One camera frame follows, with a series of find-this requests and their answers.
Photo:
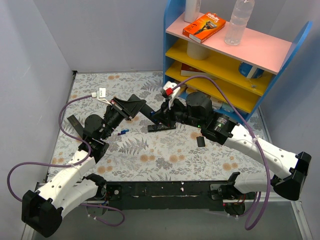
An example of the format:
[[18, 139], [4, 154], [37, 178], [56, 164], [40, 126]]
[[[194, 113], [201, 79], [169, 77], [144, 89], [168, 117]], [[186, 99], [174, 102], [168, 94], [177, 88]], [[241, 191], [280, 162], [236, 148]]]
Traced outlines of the small black battery door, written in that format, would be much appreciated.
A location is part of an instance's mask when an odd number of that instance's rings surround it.
[[196, 138], [196, 141], [197, 141], [197, 146], [199, 148], [202, 148], [202, 147], [205, 147], [206, 146], [206, 143], [205, 143], [205, 138], [203, 136], [198, 136]]

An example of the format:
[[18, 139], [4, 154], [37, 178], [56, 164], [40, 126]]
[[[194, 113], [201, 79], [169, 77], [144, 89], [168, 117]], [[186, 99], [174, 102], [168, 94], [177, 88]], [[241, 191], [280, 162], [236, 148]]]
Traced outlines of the black remote control body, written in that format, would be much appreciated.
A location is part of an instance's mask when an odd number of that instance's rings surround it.
[[143, 107], [140, 109], [140, 112], [148, 119], [150, 119], [152, 115], [155, 114], [155, 111], [147, 104], [143, 105]]

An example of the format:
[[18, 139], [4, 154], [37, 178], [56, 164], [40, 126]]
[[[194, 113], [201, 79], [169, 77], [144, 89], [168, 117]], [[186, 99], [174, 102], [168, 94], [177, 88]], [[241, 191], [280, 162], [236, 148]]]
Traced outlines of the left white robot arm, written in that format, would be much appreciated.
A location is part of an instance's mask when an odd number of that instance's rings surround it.
[[106, 196], [107, 182], [97, 174], [85, 176], [105, 155], [109, 138], [123, 120], [130, 121], [146, 105], [144, 99], [132, 95], [128, 100], [113, 98], [107, 103], [105, 114], [89, 115], [81, 132], [81, 145], [71, 160], [46, 184], [29, 190], [22, 197], [21, 219], [43, 237], [52, 236], [63, 218], [85, 200], [101, 200]]

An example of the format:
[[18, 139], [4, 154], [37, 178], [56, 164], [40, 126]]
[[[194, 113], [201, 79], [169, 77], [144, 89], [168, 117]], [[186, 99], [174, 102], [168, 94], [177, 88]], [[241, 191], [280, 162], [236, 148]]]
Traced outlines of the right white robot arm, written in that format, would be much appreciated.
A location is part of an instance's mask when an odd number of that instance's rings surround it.
[[212, 101], [205, 94], [193, 92], [187, 96], [185, 104], [178, 99], [167, 99], [151, 118], [167, 127], [175, 122], [198, 127], [208, 140], [235, 149], [261, 164], [268, 164], [270, 177], [267, 177], [267, 171], [233, 173], [228, 183], [220, 187], [220, 195], [237, 199], [246, 193], [265, 192], [270, 186], [272, 192], [287, 200], [300, 198], [311, 156], [306, 152], [288, 152], [257, 136], [252, 137], [243, 125], [215, 112]]

